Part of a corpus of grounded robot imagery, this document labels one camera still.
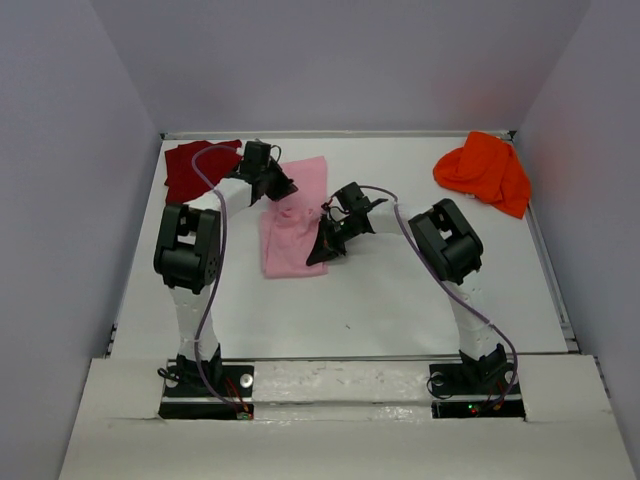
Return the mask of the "pink t shirt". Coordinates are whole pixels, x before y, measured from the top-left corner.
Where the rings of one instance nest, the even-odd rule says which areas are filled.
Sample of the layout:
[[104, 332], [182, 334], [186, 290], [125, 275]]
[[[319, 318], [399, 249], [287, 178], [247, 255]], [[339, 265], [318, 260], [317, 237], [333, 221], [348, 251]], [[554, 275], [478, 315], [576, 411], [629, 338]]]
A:
[[260, 216], [261, 268], [267, 279], [317, 277], [328, 273], [321, 262], [306, 264], [314, 246], [321, 205], [327, 199], [327, 163], [318, 156], [282, 165], [297, 191], [268, 203]]

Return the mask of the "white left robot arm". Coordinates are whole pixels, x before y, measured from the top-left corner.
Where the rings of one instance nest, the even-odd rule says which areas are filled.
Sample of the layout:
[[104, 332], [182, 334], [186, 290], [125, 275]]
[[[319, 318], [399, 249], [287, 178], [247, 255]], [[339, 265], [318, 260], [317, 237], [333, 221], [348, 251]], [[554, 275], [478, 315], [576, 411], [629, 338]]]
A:
[[211, 306], [221, 277], [228, 220], [263, 197], [279, 201], [297, 187], [272, 156], [275, 147], [248, 141], [241, 154], [229, 144], [196, 151], [190, 166], [210, 201], [167, 203], [163, 209], [153, 267], [172, 296], [180, 344], [176, 376], [222, 374], [221, 346], [212, 327]]

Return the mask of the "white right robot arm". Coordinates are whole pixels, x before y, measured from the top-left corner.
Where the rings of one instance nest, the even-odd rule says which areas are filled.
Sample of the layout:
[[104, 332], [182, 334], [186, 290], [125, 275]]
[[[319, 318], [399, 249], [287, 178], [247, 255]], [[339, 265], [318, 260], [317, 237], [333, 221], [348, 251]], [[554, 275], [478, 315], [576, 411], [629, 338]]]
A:
[[384, 198], [369, 199], [365, 185], [351, 182], [321, 205], [317, 236], [308, 266], [344, 256], [346, 243], [362, 234], [402, 235], [445, 290], [459, 332], [459, 352], [478, 361], [495, 348], [490, 322], [477, 307], [482, 294], [476, 274], [484, 247], [455, 202], [443, 199], [424, 212], [403, 210], [397, 196], [378, 187]]

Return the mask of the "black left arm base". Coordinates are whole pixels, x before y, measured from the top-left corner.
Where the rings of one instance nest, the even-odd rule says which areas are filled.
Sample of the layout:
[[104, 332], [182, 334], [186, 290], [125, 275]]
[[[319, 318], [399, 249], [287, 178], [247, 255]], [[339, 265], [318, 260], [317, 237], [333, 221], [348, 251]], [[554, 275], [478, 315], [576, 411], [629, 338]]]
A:
[[179, 356], [157, 369], [163, 380], [158, 414], [166, 420], [252, 420], [255, 367]]

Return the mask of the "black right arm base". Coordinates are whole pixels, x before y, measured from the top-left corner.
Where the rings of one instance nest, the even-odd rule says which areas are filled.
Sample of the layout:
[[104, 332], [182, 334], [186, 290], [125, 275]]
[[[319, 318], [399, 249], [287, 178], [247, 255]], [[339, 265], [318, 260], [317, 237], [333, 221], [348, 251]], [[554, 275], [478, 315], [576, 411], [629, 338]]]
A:
[[429, 366], [426, 388], [435, 419], [526, 417], [514, 365], [498, 344], [488, 356], [474, 360], [460, 353], [460, 361]]

